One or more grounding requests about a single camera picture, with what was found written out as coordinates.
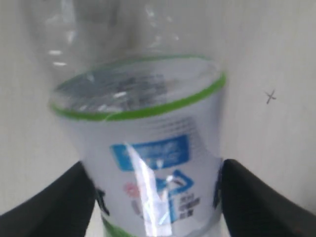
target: logo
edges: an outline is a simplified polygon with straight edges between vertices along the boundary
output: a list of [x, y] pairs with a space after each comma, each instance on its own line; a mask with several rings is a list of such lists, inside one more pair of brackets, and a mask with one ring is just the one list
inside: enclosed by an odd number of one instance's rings
[[[190, 157], [187, 135], [156, 142], [132, 144], [131, 146], [152, 170], [170, 168], [186, 163]], [[134, 171], [126, 145], [112, 145], [111, 149], [120, 170]]]

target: pencil mark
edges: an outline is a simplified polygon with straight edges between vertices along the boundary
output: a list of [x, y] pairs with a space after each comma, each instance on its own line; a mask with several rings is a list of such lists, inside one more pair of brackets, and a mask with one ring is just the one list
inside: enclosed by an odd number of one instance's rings
[[276, 98], [274, 97], [274, 94], [275, 94], [275, 90], [273, 90], [271, 94], [266, 93], [266, 95], [269, 97], [267, 104], [269, 104], [270, 100], [276, 100]]

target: green stripe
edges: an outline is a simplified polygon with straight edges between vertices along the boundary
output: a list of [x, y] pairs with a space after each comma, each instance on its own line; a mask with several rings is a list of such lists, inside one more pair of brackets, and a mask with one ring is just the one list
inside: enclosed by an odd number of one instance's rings
[[208, 88], [200, 91], [199, 93], [189, 96], [187, 98], [170, 102], [163, 105], [158, 105], [150, 108], [145, 108], [136, 111], [126, 111], [119, 113], [84, 113], [71, 110], [65, 110], [58, 108], [55, 104], [50, 104], [51, 109], [62, 117], [67, 117], [76, 120], [89, 120], [89, 121], [120, 121], [128, 119], [141, 119], [157, 115], [162, 115], [180, 108], [186, 107], [188, 105], [194, 104], [202, 99], [205, 99], [212, 93], [221, 89], [226, 83], [226, 75], [221, 74], [221, 77], [214, 82]]

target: transparent plastic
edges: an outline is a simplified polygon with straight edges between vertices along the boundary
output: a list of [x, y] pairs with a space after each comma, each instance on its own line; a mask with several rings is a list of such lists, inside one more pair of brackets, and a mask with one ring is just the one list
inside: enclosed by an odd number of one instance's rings
[[49, 106], [96, 186], [107, 233], [207, 234], [220, 213], [225, 84], [208, 51], [208, 1], [23, 2], [54, 78]]

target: white label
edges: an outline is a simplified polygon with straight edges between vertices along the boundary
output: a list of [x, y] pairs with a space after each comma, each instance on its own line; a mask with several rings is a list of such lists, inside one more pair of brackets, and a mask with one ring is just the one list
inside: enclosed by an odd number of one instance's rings
[[219, 97], [147, 118], [63, 119], [98, 190], [109, 235], [185, 237], [209, 229], [221, 166]]

